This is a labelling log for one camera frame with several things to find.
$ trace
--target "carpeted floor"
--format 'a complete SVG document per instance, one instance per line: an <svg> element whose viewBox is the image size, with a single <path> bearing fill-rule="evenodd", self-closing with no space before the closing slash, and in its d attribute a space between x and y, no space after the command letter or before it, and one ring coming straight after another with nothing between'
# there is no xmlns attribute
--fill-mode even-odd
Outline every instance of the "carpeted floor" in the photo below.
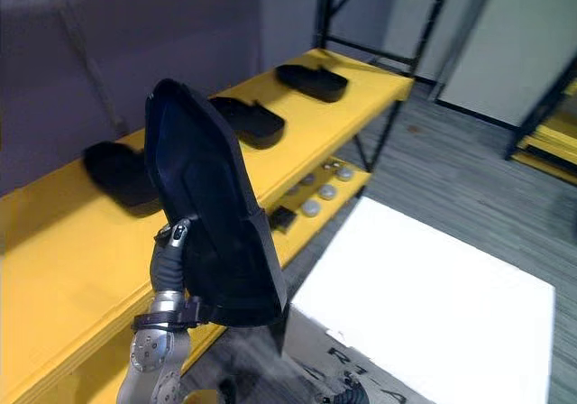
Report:
<svg viewBox="0 0 577 404"><path fill-rule="evenodd" d="M577 402L577 187L502 154L510 132L426 101L416 84L365 195L516 265L556 288L550 403ZM383 118L363 132L374 146ZM351 143L338 155L360 164ZM347 205L285 270L294 294ZM387 249L383 235L383 250ZM183 392L234 376L242 403L314 402L266 327L229 329L183 377Z"/></svg>

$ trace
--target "shelf board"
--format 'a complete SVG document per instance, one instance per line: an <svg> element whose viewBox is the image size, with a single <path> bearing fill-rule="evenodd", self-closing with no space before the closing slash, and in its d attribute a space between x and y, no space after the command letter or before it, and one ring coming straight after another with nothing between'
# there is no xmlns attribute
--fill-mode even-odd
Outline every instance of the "shelf board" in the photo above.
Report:
<svg viewBox="0 0 577 404"><path fill-rule="evenodd" d="M539 158L533 154L530 154L526 151L517 151L516 153L513 154L512 159L524 163L526 165L529 165L537 170L546 172L547 174L557 177L558 179L562 179L577 185L577 175L567 171L562 167L554 165L553 163L543 158Z"/></svg>
<svg viewBox="0 0 577 404"><path fill-rule="evenodd" d="M559 111L540 124L534 136L577 153L577 115Z"/></svg>
<svg viewBox="0 0 577 404"><path fill-rule="evenodd" d="M314 171L316 182L313 185L307 187L301 185L295 195L282 197L277 203L277 206L283 205L298 213L286 234L280 231L273 231L272 233L272 239L283 268L334 214L369 181L371 175L352 164L337 159L331 159L331 161L339 161L354 169L354 177L344 182L338 180L331 171L318 168ZM330 183L336 187L336 198L325 201L316 195L315 192L323 183ZM298 211L299 206L309 197L316 199L322 206L319 215L312 218L303 216ZM183 372L202 355L225 329L225 327L211 324L189 330L193 351L183 366ZM128 343L131 339L132 331L130 327L126 327L33 404L77 404L80 402L107 404L115 402L116 394L128 369Z"/></svg>
<svg viewBox="0 0 577 404"><path fill-rule="evenodd" d="M286 119L283 138L257 151L241 144L257 200L274 204L290 186L353 137L412 79L335 54L311 50L289 63L323 65L349 79L326 104L263 73L221 96L258 99ZM143 131L122 142L140 148ZM126 214L90 182L80 161L0 198L5 257L1 276L0 402L30 402L123 330L150 303L152 236L162 213ZM33 307L34 315L25 316ZM38 325L44 328L39 339Z"/></svg>

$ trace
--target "yellow shelf edge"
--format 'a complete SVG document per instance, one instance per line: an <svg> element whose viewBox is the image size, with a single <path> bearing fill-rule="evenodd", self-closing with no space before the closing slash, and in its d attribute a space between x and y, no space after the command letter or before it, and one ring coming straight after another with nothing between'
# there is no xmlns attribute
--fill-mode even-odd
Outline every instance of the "yellow shelf edge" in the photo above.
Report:
<svg viewBox="0 0 577 404"><path fill-rule="evenodd" d="M284 235L279 231L273 231L273 241L277 247L279 262L283 268L286 267L310 239L326 225L334 214L340 210L359 189L366 185L371 177L371 174L360 170L348 162L336 158L331 158L331 161L339 161L351 167L354 169L355 175L350 181L343 182L336 179L333 175L325 177L322 175L323 171L317 169L315 171L316 182L311 187L303 187L301 189L301 194L306 194L307 192L316 191L321 184L329 182L336 186L337 197L331 201L326 201L315 194L311 194L311 197L314 197L324 206L318 216L309 218L298 212L297 221L291 226L288 234ZM293 243L290 248L286 249L287 239L290 237L294 238L295 236L298 242ZM225 330L226 327L213 324L203 325L196 329L189 330L192 340L192 352L185 361L182 372L186 372ZM202 335L202 337L198 339L195 335ZM78 373L71 373L71 378L64 378L61 385L59 383L54 385L45 397L40 396L33 404L77 404L79 402L83 402L83 404L106 404L114 402L116 393L124 379L124 374L128 369L128 353L130 350L129 343L131 336L132 333L129 328L120 331L119 334L111 340L110 344L105 344L102 347L100 353L93 354L91 358L81 364L78 367ZM113 363L114 367L112 368L107 365L111 360L115 361L115 363ZM113 375L106 379L107 381L103 381L103 384L100 384L98 387L94 384L90 384L90 387L82 384L82 378L92 378L89 374L92 370L99 371L100 377L102 377L102 371L107 368Z"/></svg>
<svg viewBox="0 0 577 404"><path fill-rule="evenodd" d="M577 164L577 152L573 152L557 144L543 141L536 137L528 136L523 141L523 148L527 147L528 145L536 147L539 150L543 150L544 152L551 153L554 156L557 156L571 163Z"/></svg>
<svg viewBox="0 0 577 404"><path fill-rule="evenodd" d="M557 167L544 159L537 158L536 156L533 156L524 151L517 151L511 157L515 161L524 163L537 170L541 170L542 172L546 172L547 174L557 177L558 179L562 179L568 181L569 183L577 185L577 175L573 175L571 172L568 172L563 168Z"/></svg>

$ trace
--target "black shelf leg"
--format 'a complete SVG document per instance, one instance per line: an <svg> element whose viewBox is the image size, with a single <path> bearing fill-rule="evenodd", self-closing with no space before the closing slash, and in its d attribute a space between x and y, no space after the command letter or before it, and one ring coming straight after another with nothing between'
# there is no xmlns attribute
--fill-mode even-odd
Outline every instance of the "black shelf leg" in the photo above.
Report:
<svg viewBox="0 0 577 404"><path fill-rule="evenodd" d="M374 153L372 154L372 159L369 165L369 172L373 172L375 170L375 167L377 166L377 163L379 162L380 153L382 152L382 148L384 147L387 138L389 138L393 124L397 120L398 112L400 110L401 105L402 102L397 101L393 104L393 107L390 109L390 114L387 117L387 121L385 122L385 126L383 127L382 132L380 133L380 137L377 142L377 147Z"/></svg>

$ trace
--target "black metal frame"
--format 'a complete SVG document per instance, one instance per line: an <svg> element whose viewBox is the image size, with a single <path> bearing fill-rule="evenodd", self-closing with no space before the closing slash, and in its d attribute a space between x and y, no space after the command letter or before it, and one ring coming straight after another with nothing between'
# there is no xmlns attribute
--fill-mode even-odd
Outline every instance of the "black metal frame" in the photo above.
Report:
<svg viewBox="0 0 577 404"><path fill-rule="evenodd" d="M525 121L518 127L513 135L513 139L505 151L505 159L509 160L517 151L519 142L535 131L538 125L553 115L554 110L563 99L563 92L577 78L577 53L571 62L561 73L559 78L539 99L533 110L529 113Z"/></svg>
<svg viewBox="0 0 577 404"><path fill-rule="evenodd" d="M354 48L356 50L368 52L370 54L376 55L378 57L393 60L401 64L408 66L408 72L404 75L413 78L415 72L417 71L419 61L425 52L426 45L428 44L431 33L435 28L436 20L441 13L441 9L445 0L435 0L431 12L429 13L428 19L426 21L425 27L421 32L419 37L417 49L415 50L415 55L413 57L403 57L397 54L386 52L384 50L378 50L376 48L371 48L360 43L355 43L353 41L348 41L342 37L334 36L330 33L331 20L333 16L339 13L339 11L348 3L349 0L339 0L337 3L334 0L317 0L316 7L316 32L313 44L317 48L326 48L328 42L338 43L343 46L348 46L349 48ZM397 120L398 112L401 108L402 102L397 101L393 104L389 112L389 117L383 129L379 135L379 140L377 141L377 147L374 150L370 160L367 159L367 153L365 152L361 138L356 134L353 138L354 143L357 147L359 155L361 156L362 163L368 172L373 172L378 161L382 149L387 141L393 124Z"/></svg>

